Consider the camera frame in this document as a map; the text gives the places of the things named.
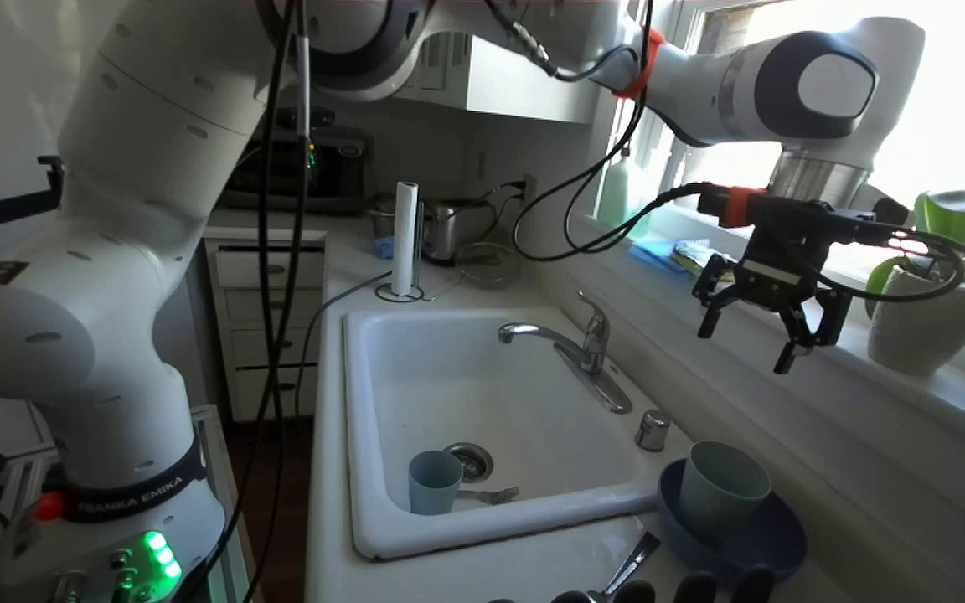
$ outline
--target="countertop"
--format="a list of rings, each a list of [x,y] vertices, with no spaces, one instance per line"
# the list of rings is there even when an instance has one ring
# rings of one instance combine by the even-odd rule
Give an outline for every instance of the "countertop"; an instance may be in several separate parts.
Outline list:
[[[254,219],[213,214],[210,227],[247,227]],[[389,272],[389,262],[373,256],[366,221],[318,219],[309,221],[309,240],[325,240],[325,298]],[[546,304],[524,272],[501,291],[483,291],[454,277],[454,267],[423,266],[417,286],[426,303],[389,304],[373,287],[333,304],[321,318],[321,375],[315,404],[311,452],[311,517],[309,517],[309,603],[550,603],[565,591],[602,591],[644,528],[656,528],[654,517],[624,517],[483,542],[413,559],[367,563],[350,550],[349,517],[349,456],[345,456],[345,389],[341,389],[341,318],[349,313],[430,313],[430,308],[507,308]],[[650,578],[656,599],[673,599],[688,575],[665,550],[636,572]],[[847,603],[845,591],[808,559],[799,572],[776,586],[773,603]]]

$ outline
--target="dish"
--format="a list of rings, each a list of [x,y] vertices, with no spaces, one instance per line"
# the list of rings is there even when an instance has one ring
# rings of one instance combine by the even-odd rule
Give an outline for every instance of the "dish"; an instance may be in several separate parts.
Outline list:
[[[779,583],[808,559],[808,532],[779,497],[768,497],[728,542],[711,546],[684,525],[679,483],[684,460],[661,472],[656,505],[665,546],[684,566],[711,572],[721,586],[733,586],[751,571],[768,571]]]

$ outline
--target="white cabinet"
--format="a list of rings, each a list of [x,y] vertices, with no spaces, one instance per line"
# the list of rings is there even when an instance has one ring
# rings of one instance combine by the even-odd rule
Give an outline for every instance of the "white cabinet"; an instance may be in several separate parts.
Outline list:
[[[443,33],[417,48],[402,102],[460,106],[469,113],[587,125],[596,85],[563,85],[536,65],[479,36]]]
[[[228,393],[228,410],[235,422],[254,422],[260,393],[268,382],[268,338],[257,277],[254,234],[247,238],[203,238],[210,304],[220,348],[220,375]],[[311,414],[315,410],[315,375],[318,375],[318,342],[305,352],[305,329],[321,304],[321,240],[305,240],[296,267],[296,291],[287,308],[287,331],[278,362],[278,400],[283,414]],[[278,329],[283,314],[283,287],[292,272],[292,240],[271,234],[268,281],[271,281],[271,326]]]

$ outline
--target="drain cover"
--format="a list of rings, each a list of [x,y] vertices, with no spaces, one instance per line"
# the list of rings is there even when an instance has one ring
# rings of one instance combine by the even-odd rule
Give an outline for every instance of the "drain cover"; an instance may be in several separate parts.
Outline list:
[[[477,444],[477,443],[451,443],[451,444],[445,444],[445,452],[460,460],[460,465],[462,465],[462,483],[489,480],[489,472],[491,472],[491,456],[489,456],[483,444]]]

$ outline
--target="sink basin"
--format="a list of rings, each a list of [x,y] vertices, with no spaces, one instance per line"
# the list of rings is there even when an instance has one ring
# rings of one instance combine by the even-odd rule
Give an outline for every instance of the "sink basin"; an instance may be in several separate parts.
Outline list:
[[[650,403],[634,382],[630,414],[602,410],[546,338],[494,338],[501,323],[538,323],[578,342],[556,313],[356,313],[345,314],[350,540],[367,559],[508,540],[654,510],[656,476],[688,452],[634,443]],[[518,487],[501,505],[460,498],[451,513],[408,510],[408,463],[423,448],[483,444],[491,472],[467,488]]]

